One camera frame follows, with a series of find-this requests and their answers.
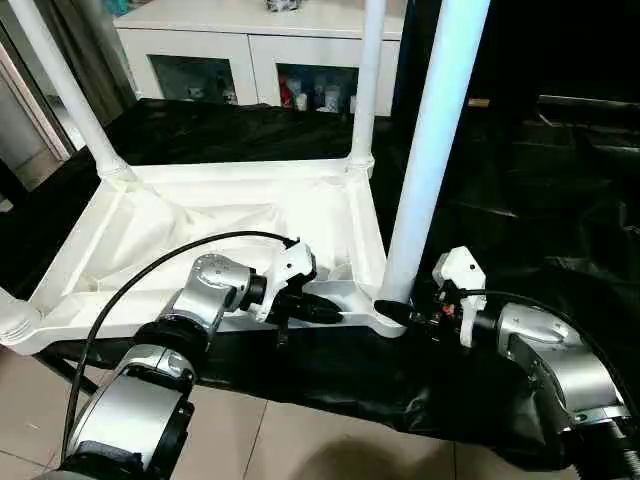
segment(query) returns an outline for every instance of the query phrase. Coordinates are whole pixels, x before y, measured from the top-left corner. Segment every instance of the white pole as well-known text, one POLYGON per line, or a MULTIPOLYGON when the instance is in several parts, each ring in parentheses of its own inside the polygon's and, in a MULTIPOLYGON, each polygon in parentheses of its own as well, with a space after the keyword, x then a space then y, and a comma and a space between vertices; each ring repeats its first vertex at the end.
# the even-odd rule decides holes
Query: white pole
POLYGON ((9 0, 9 3, 51 83, 87 142, 96 161, 98 175, 102 178, 134 179, 129 165, 113 149, 33 0, 9 0))
POLYGON ((358 70, 356 112, 349 158, 353 165, 370 166, 373 119, 376 111, 380 51, 384 32, 386 0, 366 0, 362 57, 358 70))
POLYGON ((413 288, 469 86, 490 0, 443 0, 378 297, 413 288))

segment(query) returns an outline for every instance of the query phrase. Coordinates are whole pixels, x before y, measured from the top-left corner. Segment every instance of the floor tile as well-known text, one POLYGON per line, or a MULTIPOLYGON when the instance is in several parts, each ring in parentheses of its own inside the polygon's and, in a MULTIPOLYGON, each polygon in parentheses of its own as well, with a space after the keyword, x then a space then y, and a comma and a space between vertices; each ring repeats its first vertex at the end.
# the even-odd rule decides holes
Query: floor tile
POLYGON ((246 470, 266 401, 196 387, 189 437, 172 480, 240 480, 246 470))
MULTIPOLYGON (((76 368, 77 363, 69 362, 69 365, 71 365, 73 368, 76 368)), ((96 385, 100 386, 100 384, 102 383, 102 380, 104 379, 104 376, 110 371, 111 370, 103 370, 101 368, 87 366, 84 369, 84 376, 87 377, 96 385)))
POLYGON ((47 465, 44 468, 44 471, 48 472, 50 470, 54 470, 54 469, 58 468, 58 465, 60 465, 60 447, 59 446, 56 449, 56 451, 54 452, 54 454, 51 455, 51 458, 47 462, 47 465))
POLYGON ((7 480, 30 480, 42 474, 42 465, 0 452, 0 472, 7 480))
POLYGON ((491 450, 475 445, 456 444, 457 480, 577 480, 573 468, 560 472, 525 472, 507 463, 491 450))
POLYGON ((33 358, 0 348, 0 450, 46 465, 62 436, 67 392, 33 358))
POLYGON ((247 480, 452 480, 449 442, 269 402, 247 480))

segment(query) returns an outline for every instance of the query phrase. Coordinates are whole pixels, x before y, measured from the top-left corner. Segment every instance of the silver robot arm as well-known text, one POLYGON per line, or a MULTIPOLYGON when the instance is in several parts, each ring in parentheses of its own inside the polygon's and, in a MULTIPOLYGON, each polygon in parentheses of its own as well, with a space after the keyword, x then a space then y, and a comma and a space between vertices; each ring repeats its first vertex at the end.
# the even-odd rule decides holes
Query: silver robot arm
POLYGON ((442 255, 433 277, 442 304, 458 299, 462 315, 445 308, 429 320, 432 326, 458 322, 462 345, 496 349, 522 368, 536 386, 541 416, 565 440, 582 479, 640 478, 629 412, 609 371, 574 328, 519 303, 507 303, 497 316, 485 313, 485 297, 467 295, 483 291, 485 275, 465 247, 442 255))
POLYGON ((315 275, 306 245, 280 256, 266 276, 222 255, 199 257, 184 288, 138 330, 135 346, 78 415, 60 468, 38 480, 170 478, 194 412, 189 395, 223 315, 251 309, 264 321, 288 281, 315 275))

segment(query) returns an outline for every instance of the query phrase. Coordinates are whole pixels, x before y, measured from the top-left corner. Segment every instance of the black plastic sheet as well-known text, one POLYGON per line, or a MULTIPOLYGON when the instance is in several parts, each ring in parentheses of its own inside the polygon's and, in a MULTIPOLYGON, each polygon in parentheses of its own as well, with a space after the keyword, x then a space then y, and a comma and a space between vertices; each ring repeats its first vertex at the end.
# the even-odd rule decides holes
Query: black plastic sheet
MULTIPOLYGON (((346 155, 351 118, 141 101, 109 134, 131 164, 268 161, 346 155)), ((371 180, 390 239, 410 129, 378 119, 371 180)), ((636 413, 640 339, 640 152, 637 137, 522 126, 504 136, 483 115, 461 124, 415 289, 428 309, 437 257, 468 246, 488 287, 536 297, 570 314, 619 380, 636 413)), ((98 184, 86 151, 0 215, 0 282, 27 298, 98 184)), ((490 299, 494 306, 500 302, 490 299)), ((113 367, 130 341, 100 341, 91 364, 113 367)), ((51 353, 77 359, 82 342, 51 353)), ((532 386, 491 352, 433 343, 419 331, 383 339, 366 328, 217 337, 200 383, 495 448, 526 468, 566 459, 538 417, 532 386)))

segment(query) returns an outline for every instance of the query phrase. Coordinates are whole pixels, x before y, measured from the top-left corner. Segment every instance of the glass cabinet door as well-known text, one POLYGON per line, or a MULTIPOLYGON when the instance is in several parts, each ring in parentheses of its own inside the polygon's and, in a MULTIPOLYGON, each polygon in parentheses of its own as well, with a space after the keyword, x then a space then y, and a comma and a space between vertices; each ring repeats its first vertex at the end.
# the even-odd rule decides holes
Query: glass cabinet door
POLYGON ((257 103, 247 36, 118 29, 140 97, 257 103))
MULTIPOLYGON (((298 110, 355 110, 362 41, 249 35, 258 100, 298 110)), ((377 115, 390 115, 400 42, 383 41, 377 115)))
POLYGON ((357 68, 278 63, 276 69, 282 107, 300 111, 355 112, 357 68))
POLYGON ((238 104, 229 60, 150 55, 167 100, 238 104))

